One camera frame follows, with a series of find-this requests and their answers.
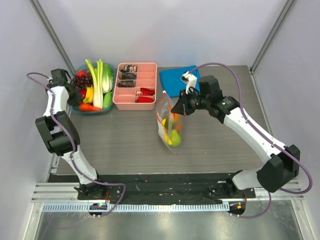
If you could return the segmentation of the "orange carrot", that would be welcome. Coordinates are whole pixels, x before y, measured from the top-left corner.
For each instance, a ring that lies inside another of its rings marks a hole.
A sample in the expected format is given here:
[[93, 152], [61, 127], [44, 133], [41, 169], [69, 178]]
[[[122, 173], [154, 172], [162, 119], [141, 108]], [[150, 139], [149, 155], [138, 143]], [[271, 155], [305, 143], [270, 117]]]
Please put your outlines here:
[[88, 103], [81, 103], [79, 104], [78, 106], [78, 109], [82, 112], [97, 112], [97, 111], [100, 111], [101, 108], [99, 107], [95, 107], [93, 105], [90, 105]]

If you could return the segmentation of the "green orange mango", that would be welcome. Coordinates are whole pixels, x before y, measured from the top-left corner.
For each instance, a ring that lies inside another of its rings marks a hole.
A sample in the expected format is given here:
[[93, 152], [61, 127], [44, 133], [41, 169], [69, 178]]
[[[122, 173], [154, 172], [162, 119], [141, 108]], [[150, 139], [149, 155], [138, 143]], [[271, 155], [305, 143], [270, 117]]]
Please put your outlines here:
[[182, 121], [178, 114], [171, 113], [166, 119], [168, 119], [168, 129], [176, 129], [178, 132], [181, 130]]

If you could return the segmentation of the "purple grape bunch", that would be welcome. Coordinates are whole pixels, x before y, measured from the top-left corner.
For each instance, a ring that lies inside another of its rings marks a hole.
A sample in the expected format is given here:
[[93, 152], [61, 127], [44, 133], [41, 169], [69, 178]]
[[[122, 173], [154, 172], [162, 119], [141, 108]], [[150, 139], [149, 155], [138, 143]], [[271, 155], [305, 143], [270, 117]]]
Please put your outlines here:
[[87, 75], [74, 75], [71, 80], [71, 84], [78, 90], [86, 89], [87, 87], [93, 86], [93, 79]]

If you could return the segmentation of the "clear zip top bag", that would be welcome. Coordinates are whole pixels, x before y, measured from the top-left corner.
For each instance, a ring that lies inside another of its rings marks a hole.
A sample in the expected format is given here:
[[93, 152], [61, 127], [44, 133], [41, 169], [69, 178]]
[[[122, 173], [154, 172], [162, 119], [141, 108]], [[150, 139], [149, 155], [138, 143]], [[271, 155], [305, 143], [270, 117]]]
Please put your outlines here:
[[176, 155], [182, 142], [182, 119], [180, 115], [172, 113], [174, 102], [165, 90], [162, 91], [162, 98], [157, 103], [156, 120], [158, 125], [158, 136], [168, 148], [168, 150]]

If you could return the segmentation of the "green pear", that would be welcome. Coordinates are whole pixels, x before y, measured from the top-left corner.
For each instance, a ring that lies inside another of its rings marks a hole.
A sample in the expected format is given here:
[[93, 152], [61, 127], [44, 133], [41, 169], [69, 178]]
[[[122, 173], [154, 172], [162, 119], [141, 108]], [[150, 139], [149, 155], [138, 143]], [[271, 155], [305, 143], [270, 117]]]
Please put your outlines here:
[[181, 137], [180, 134], [176, 129], [172, 129], [170, 133], [170, 143], [172, 147], [177, 147], [181, 144]]

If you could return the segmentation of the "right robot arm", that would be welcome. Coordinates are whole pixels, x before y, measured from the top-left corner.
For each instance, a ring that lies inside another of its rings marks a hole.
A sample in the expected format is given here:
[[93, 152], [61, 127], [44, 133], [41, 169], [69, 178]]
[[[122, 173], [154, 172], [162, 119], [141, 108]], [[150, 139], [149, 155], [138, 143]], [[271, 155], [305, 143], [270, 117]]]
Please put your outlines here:
[[298, 175], [299, 165], [288, 155], [299, 158], [300, 150], [294, 145], [287, 147], [274, 139], [240, 108], [235, 98], [224, 96], [214, 76], [197, 79], [186, 72], [181, 80], [186, 88], [180, 91], [179, 99], [171, 112], [188, 116], [196, 110], [208, 111], [211, 117], [237, 133], [264, 164], [261, 169], [238, 171], [225, 186], [230, 197], [236, 198], [244, 189], [251, 187], [262, 187], [274, 193]]

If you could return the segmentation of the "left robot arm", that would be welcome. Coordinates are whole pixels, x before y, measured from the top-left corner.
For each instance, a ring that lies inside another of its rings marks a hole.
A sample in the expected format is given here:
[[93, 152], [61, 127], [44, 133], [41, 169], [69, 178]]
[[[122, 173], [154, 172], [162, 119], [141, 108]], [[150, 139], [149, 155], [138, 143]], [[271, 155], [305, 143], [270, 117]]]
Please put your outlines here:
[[48, 83], [44, 84], [48, 96], [46, 110], [35, 120], [36, 128], [50, 153], [65, 160], [79, 180], [74, 189], [89, 198], [100, 200], [107, 192], [97, 170], [92, 167], [80, 148], [80, 136], [68, 113], [68, 106], [77, 106], [83, 96], [68, 81], [64, 69], [51, 71]]

